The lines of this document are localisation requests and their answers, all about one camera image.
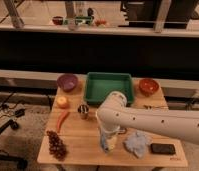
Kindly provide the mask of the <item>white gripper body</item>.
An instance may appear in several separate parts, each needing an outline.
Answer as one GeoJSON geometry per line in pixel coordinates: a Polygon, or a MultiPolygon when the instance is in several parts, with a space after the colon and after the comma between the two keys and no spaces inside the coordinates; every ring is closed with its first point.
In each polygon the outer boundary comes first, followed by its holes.
{"type": "Polygon", "coordinates": [[[117,135],[107,134],[103,131],[100,132],[100,145],[104,151],[112,151],[117,143],[117,135]]]}

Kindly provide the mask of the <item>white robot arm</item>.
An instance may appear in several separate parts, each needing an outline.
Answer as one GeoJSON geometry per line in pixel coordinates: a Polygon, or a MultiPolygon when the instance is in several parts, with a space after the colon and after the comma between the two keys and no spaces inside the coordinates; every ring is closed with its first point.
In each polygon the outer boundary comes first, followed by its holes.
{"type": "Polygon", "coordinates": [[[108,152],[116,145],[121,127],[134,128],[199,145],[199,111],[136,109],[127,107],[126,96],[111,92],[96,110],[101,148],[108,152]]]}

